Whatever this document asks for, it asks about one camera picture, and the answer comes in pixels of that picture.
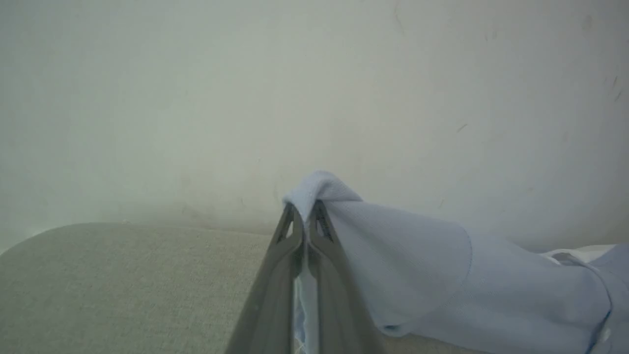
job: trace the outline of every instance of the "blue fabric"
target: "blue fabric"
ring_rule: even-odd
[[[317,199],[374,323],[388,335],[420,334],[496,354],[629,353],[627,245],[591,265],[559,265],[451,222],[363,202],[322,171],[284,197],[304,220]],[[299,281],[300,328],[306,351],[315,352],[316,284],[309,275]]]

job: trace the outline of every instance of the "white wall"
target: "white wall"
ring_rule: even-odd
[[[0,5],[0,249],[270,232],[314,169],[533,249],[627,239],[629,3]]]

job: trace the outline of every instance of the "gray fabric surface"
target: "gray fabric surface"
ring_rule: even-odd
[[[270,237],[81,224],[0,255],[0,353],[222,353]],[[390,353],[473,353],[408,336]]]

